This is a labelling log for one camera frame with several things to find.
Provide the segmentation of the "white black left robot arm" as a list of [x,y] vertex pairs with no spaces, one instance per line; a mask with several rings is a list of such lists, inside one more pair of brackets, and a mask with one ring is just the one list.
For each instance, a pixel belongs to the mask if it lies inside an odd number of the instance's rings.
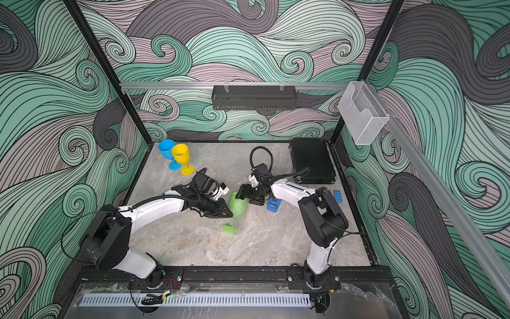
[[188,209],[210,219],[233,216],[222,198],[229,192],[225,183],[199,170],[185,185],[133,205],[99,209],[80,240],[80,251],[101,271],[123,271],[142,280],[147,288],[159,288],[165,271],[149,253],[130,247],[130,237],[137,230],[163,217]]

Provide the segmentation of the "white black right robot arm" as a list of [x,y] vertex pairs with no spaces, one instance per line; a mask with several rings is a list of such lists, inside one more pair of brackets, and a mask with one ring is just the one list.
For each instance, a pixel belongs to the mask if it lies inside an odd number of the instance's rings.
[[304,277],[313,290],[323,288],[331,266],[335,244],[349,228],[349,222],[332,192],[325,187],[311,189],[291,182],[289,175],[272,175],[265,164],[252,168],[249,182],[240,186],[236,199],[263,206],[270,198],[280,199],[300,210],[312,240],[304,263]]

